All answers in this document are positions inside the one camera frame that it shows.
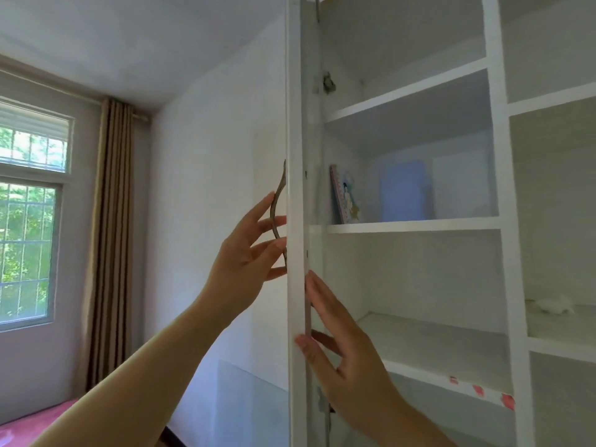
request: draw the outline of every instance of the person's left hand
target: person's left hand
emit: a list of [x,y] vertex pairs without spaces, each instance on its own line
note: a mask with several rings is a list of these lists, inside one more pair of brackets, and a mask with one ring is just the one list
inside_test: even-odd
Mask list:
[[[254,206],[226,238],[213,263],[201,302],[217,308],[226,324],[256,300],[263,283],[283,276],[286,267],[272,268],[286,247],[286,238],[253,244],[261,234],[272,230],[271,219],[260,220],[271,207],[274,193]],[[285,216],[276,216],[275,225],[286,224]]]

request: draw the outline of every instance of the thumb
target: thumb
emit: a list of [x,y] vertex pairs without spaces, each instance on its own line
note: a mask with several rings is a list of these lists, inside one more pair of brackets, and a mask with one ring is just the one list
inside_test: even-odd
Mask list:
[[319,378],[323,391],[328,398],[330,391],[336,389],[340,384],[340,376],[316,340],[301,334],[295,342],[302,350],[302,354],[304,354],[313,372]]
[[267,249],[265,249],[255,260],[254,267],[263,275],[263,278],[267,276],[269,270],[271,270],[273,265],[275,265],[277,260],[284,253],[286,244],[287,239],[285,237],[272,241],[269,243],[269,246],[267,246]]

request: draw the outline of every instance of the cabinet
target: cabinet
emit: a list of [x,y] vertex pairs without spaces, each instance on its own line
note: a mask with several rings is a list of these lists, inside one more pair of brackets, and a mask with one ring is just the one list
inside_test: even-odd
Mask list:
[[[321,328],[312,268],[462,447],[596,439],[595,14],[596,0],[288,0],[290,336]],[[416,219],[387,210],[409,203],[408,163],[424,173]],[[331,165],[362,222],[339,223]],[[291,445],[371,445],[324,409],[292,348]]]

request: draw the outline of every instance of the brown curtain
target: brown curtain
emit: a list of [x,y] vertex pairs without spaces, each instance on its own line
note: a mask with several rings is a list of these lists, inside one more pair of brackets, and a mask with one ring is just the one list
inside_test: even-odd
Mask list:
[[85,282],[81,385],[88,391],[130,355],[133,109],[102,107]]

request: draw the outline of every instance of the window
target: window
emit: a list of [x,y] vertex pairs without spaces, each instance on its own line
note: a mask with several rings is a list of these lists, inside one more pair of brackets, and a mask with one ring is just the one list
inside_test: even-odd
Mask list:
[[53,317],[70,125],[0,102],[0,331]]

